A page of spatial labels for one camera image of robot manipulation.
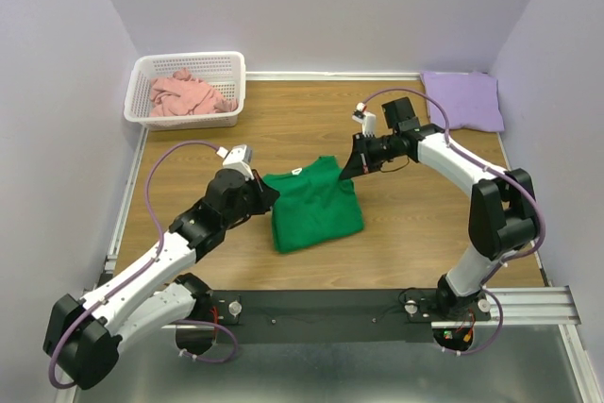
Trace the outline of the aluminium rail frame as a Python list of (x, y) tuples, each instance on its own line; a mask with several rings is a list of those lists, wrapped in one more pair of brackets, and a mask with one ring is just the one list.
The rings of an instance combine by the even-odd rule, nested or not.
[(529, 174), (481, 159), (451, 138), (449, 124), (423, 125), (410, 90), (386, 103), (389, 133), (375, 133), (365, 103), (353, 113), (362, 126), (339, 181), (379, 171), (407, 157), (460, 188), (470, 200), (470, 243), (435, 288), (401, 290), (214, 291), (189, 273), (234, 227), (274, 210), (283, 192), (251, 165), (245, 145), (217, 147), (220, 170), (205, 194), (137, 261), (81, 297), (63, 296), (51, 311), (43, 343), (48, 372), (65, 372), (71, 386), (89, 389), (103, 380), (121, 355), (166, 326), (202, 334), (182, 356), (208, 361), (209, 350), (228, 337), (241, 344), (428, 343), (454, 356), (483, 351), (480, 326), (496, 328), (565, 324), (546, 289), (491, 291), (488, 281), (503, 266), (535, 253), (545, 239), (545, 217)]

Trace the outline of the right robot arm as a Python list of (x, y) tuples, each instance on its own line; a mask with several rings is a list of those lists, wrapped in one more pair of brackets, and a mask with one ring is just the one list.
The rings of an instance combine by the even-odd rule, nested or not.
[(469, 245), (458, 263), (438, 281), (435, 309), (452, 316), (477, 302), (483, 286), (529, 243), (541, 240), (542, 216), (536, 208), (532, 180), (522, 169), (506, 170), (469, 152), (443, 127), (420, 123), (411, 100), (382, 106), (390, 134), (377, 136), (374, 114), (361, 102), (353, 119), (361, 132), (352, 138), (342, 180), (378, 172), (399, 157), (421, 163), (444, 176), (469, 198)]

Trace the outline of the folded purple t-shirt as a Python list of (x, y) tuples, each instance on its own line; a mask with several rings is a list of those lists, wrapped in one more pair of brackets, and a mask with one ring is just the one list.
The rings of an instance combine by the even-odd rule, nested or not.
[(497, 79), (480, 72), (423, 72), (426, 94), (444, 109), (449, 129), (499, 133), (505, 130), (499, 110)]

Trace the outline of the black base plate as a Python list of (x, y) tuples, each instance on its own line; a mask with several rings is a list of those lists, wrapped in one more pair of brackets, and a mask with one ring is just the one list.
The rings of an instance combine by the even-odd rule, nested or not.
[(441, 309), (434, 289), (214, 291), (195, 320), (217, 321), (240, 344), (431, 343), (462, 340), (491, 318), (484, 294)]

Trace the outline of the white plastic basket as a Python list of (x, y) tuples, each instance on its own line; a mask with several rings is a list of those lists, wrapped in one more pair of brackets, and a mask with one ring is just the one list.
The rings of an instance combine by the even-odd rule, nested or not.
[(150, 130), (235, 126), (246, 68), (236, 51), (145, 56), (135, 62), (124, 117)]

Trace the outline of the pink t-shirt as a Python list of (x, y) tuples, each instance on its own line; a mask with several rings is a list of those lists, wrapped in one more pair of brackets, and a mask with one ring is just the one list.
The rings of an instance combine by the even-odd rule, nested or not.
[(187, 68), (172, 76), (152, 79), (149, 100), (151, 117), (177, 117), (228, 113), (238, 107), (234, 97), (226, 97)]

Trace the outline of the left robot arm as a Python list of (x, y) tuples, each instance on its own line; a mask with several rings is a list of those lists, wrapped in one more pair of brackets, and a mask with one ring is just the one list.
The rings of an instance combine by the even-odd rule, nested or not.
[(221, 244), (230, 229), (267, 213), (278, 198), (279, 192), (257, 172), (222, 169), (204, 196), (122, 273), (80, 298), (60, 298), (42, 346), (50, 358), (51, 384), (90, 389), (109, 374), (129, 344), (167, 324), (221, 330), (210, 287), (188, 269)]

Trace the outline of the green t-shirt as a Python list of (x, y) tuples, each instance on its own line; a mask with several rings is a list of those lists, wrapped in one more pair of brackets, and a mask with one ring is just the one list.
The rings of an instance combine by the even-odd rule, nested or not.
[(341, 167), (333, 156), (263, 180), (279, 192), (272, 210), (275, 250), (293, 253), (363, 231), (364, 221), (354, 183), (340, 180)]

